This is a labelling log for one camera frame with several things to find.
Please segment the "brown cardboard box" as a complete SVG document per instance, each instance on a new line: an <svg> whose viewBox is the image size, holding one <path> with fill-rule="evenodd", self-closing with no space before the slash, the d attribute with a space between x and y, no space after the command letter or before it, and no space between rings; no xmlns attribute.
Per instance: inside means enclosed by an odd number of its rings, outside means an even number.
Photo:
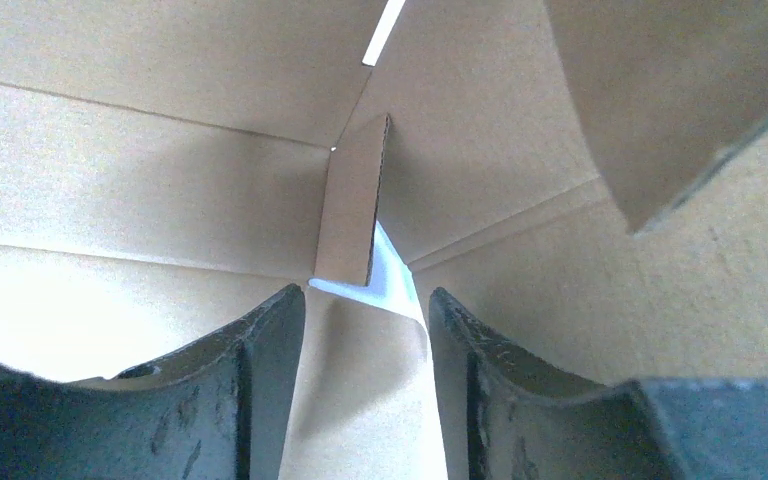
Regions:
<svg viewBox="0 0 768 480"><path fill-rule="evenodd" d="M0 364L284 287L275 479L452 479L442 288L566 372L768 378L768 1L0 1Z"/></svg>

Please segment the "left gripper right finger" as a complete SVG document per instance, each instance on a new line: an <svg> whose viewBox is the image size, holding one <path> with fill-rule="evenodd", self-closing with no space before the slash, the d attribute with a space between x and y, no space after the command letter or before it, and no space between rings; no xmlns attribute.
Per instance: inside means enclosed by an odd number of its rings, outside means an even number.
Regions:
<svg viewBox="0 0 768 480"><path fill-rule="evenodd" d="M768 378L605 386L520 347L442 288L428 329L452 479L768 479Z"/></svg>

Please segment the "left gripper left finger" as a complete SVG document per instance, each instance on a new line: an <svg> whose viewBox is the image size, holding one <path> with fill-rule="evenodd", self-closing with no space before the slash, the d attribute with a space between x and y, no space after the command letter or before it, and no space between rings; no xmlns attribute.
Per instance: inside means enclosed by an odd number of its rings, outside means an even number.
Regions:
<svg viewBox="0 0 768 480"><path fill-rule="evenodd" d="M0 364L0 479L275 479L305 329L290 284L112 379Z"/></svg>

